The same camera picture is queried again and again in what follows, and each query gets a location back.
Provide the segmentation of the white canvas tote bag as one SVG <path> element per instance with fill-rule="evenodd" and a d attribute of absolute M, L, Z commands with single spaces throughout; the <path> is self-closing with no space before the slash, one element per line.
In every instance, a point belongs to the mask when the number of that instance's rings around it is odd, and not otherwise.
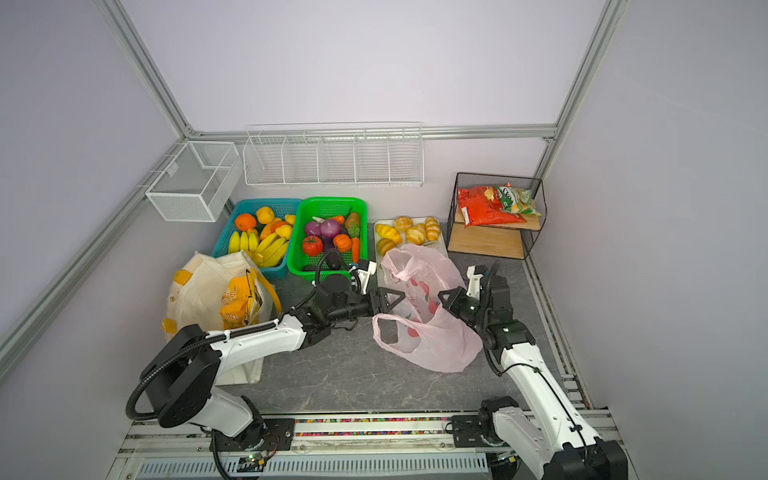
<path fill-rule="evenodd" d="M 247 270 L 256 274 L 258 290 L 263 297 L 259 322 L 252 325 L 272 320 L 275 312 L 282 311 L 281 301 L 274 286 L 244 252 L 218 258 L 197 253 L 174 274 L 165 318 L 161 322 L 165 339 L 171 340 L 183 327 L 193 324 L 204 331 L 238 330 L 224 327 L 220 316 L 221 300 L 229 282 L 243 276 Z"/>

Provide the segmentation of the purple toy onion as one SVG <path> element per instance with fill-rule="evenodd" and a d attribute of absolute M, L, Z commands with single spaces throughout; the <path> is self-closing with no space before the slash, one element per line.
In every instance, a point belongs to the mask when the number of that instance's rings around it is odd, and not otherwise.
<path fill-rule="evenodd" d="M 304 233 L 307 237 L 310 237 L 310 236 L 321 237 L 322 236 L 321 223 L 315 220 L 307 222 L 304 226 Z"/>
<path fill-rule="evenodd" d="M 324 220 L 319 227 L 320 234 L 324 239 L 333 240 L 341 234 L 342 226 L 343 224 L 335 219 Z"/>

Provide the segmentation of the yellow snack bag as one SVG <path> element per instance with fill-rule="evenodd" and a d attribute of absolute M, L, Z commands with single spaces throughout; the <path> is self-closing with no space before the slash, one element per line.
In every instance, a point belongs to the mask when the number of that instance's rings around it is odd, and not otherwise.
<path fill-rule="evenodd" d="M 259 322 L 262 307 L 256 274 L 247 270 L 229 282 L 221 300 L 220 316 L 226 329 L 244 328 Z"/>

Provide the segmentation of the yellow-orange toy citrus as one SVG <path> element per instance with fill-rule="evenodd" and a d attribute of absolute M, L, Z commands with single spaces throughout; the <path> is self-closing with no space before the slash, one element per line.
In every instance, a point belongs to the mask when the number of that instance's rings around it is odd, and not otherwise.
<path fill-rule="evenodd" d="M 268 225 L 272 223 L 276 218 L 276 215 L 272 208 L 269 206 L 263 206 L 256 212 L 256 219 L 262 225 Z"/>

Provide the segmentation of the pink plastic grocery bag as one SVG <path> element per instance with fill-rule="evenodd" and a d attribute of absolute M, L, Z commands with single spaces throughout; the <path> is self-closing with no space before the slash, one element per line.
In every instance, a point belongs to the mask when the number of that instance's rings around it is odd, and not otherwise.
<path fill-rule="evenodd" d="M 439 373 L 460 373 L 482 349 L 480 337 L 440 304 L 437 294 L 465 285 L 455 264 L 433 250 L 405 245 L 382 262 L 384 287 L 406 298 L 373 316 L 373 339 L 383 350 Z"/>

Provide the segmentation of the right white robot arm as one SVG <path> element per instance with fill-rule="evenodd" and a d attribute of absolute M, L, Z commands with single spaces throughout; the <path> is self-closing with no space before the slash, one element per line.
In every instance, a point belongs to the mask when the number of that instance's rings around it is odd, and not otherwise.
<path fill-rule="evenodd" d="M 506 444 L 538 479 L 627 479 L 620 444 L 605 440 L 573 406 L 542 357 L 535 338 L 514 318 L 500 263 L 467 269 L 469 284 L 438 294 L 441 305 L 481 339 L 492 372 L 513 380 L 533 413 L 529 419 L 509 396 L 485 400 L 478 410 L 483 440 Z"/>

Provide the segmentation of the orange toy tangerine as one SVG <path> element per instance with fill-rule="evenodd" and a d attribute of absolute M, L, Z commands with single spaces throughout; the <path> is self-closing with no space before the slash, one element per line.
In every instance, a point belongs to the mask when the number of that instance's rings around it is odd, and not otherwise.
<path fill-rule="evenodd" d="M 250 232 L 257 229 L 258 222 L 252 214 L 243 213 L 235 218 L 234 226 L 241 232 Z"/>

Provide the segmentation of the dark purple toy eggplant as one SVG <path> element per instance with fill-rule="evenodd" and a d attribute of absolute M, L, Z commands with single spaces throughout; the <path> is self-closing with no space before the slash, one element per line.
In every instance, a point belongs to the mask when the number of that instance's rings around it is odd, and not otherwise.
<path fill-rule="evenodd" d="M 342 270 L 344 265 L 342 254 L 336 249 L 332 240 L 324 239 L 323 242 L 324 242 L 325 269 Z"/>

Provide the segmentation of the striped toy bread roll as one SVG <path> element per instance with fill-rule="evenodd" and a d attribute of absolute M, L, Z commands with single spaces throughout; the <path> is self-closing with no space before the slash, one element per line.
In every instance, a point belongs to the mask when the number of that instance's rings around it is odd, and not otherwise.
<path fill-rule="evenodd" d="M 390 238 L 381 238 L 376 245 L 377 253 L 384 257 L 390 250 L 394 249 L 397 243 Z"/>

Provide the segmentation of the yellow toy lemon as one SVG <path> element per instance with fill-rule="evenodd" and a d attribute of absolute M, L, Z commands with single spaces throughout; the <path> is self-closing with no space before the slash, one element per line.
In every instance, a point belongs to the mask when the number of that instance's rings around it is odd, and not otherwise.
<path fill-rule="evenodd" d="M 273 230 L 273 234 L 276 234 L 278 238 L 289 241 L 293 234 L 293 227 L 288 224 L 280 225 Z"/>

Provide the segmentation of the white bread tray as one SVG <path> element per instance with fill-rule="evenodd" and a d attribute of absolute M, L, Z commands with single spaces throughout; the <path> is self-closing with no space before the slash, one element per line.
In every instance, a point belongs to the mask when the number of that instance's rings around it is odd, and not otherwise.
<path fill-rule="evenodd" d="M 381 269 L 382 269 L 382 262 L 383 262 L 383 259 L 386 257 L 386 255 L 387 255 L 389 252 L 388 252 L 388 253 L 387 253 L 387 254 L 386 254 L 384 257 L 380 256 L 380 255 L 377 253 L 377 250 L 376 250 L 376 245 L 377 245 L 377 242 L 378 242 L 378 241 L 379 241 L 381 238 L 380 238 L 380 237 L 379 237 L 379 236 L 376 234 L 376 232 L 375 232 L 375 225 L 376 225 L 377 223 L 381 223 L 381 224 L 386 224 L 386 225 L 391 225 L 391 226 L 393 226 L 393 221 L 394 221 L 393 219 L 390 219 L 390 220 L 380 220 L 380 221 L 377 221 L 377 222 L 374 224 L 374 233 L 373 233 L 373 235 L 374 235 L 374 242 L 375 242 L 375 252 L 376 252 L 376 259 L 375 259 L 375 262 L 377 263 L 377 273 L 376 273 L 376 275 L 377 275 L 377 281 L 378 281 L 378 286 L 379 286 L 379 287 L 384 287 L 384 286 L 386 285 L 385 274 L 384 274 L 384 273 L 381 273 Z M 401 237 L 402 237 L 402 242 L 401 242 L 399 245 L 397 245 L 397 246 L 396 246 L 394 249 L 392 249 L 392 250 L 390 250 L 390 251 L 395 251 L 395 252 L 398 252 L 398 251 L 400 251 L 400 250 L 402 249 L 402 247 L 403 247 L 403 246 L 405 246 L 405 245 L 410 245 L 409 243 L 407 243 L 407 242 L 406 242 L 406 239 L 405 239 L 405 232 L 400 232 L 400 233 L 401 233 Z M 415 245 L 415 247 L 419 247 L 419 248 L 421 248 L 422 250 L 424 250 L 424 249 L 433 250 L 434 252 L 437 252 L 437 253 L 439 253 L 440 255 L 442 255 L 442 256 L 443 256 L 443 257 L 445 257 L 445 258 L 448 258 L 448 257 L 449 257 L 449 255 L 448 255 L 448 252 L 447 252 L 447 249 L 446 249 L 445 241 L 444 241 L 444 238 L 443 238 L 443 234 L 442 234 L 442 233 L 439 233 L 439 234 L 438 234 L 438 237 L 437 237 L 437 239 L 436 239 L 436 240 L 428 240 L 428 239 L 427 239 L 427 240 L 426 240 L 426 242 L 425 242 L 423 245 Z"/>

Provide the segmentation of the orange toy carrot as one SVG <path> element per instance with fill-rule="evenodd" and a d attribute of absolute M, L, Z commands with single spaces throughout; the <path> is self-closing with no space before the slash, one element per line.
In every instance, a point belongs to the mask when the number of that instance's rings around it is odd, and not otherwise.
<path fill-rule="evenodd" d="M 361 259 L 361 241 L 359 238 L 352 239 L 352 260 L 354 263 L 358 263 Z"/>

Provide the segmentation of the red toy tomato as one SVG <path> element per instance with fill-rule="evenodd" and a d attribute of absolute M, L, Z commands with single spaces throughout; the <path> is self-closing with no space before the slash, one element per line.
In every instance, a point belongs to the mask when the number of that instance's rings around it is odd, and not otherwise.
<path fill-rule="evenodd" d="M 326 242 L 322 236 L 310 235 L 303 239 L 302 252 L 309 258 L 322 256 L 326 251 Z"/>

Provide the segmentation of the red chip bag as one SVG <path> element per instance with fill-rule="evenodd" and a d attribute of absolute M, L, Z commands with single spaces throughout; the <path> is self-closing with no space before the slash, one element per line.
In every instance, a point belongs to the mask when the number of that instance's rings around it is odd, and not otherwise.
<path fill-rule="evenodd" d="M 505 213 L 500 209 L 493 187 L 477 186 L 470 189 L 459 189 L 457 200 L 458 210 L 466 227 L 511 225 L 525 222 L 522 215 Z"/>

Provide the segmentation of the green snack bag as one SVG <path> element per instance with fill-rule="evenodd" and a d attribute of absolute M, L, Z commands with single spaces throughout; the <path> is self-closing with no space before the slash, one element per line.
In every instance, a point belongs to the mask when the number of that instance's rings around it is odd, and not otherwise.
<path fill-rule="evenodd" d="M 534 206 L 531 190 L 500 185 L 494 187 L 494 192 L 500 209 L 505 213 L 540 216 L 540 212 Z"/>

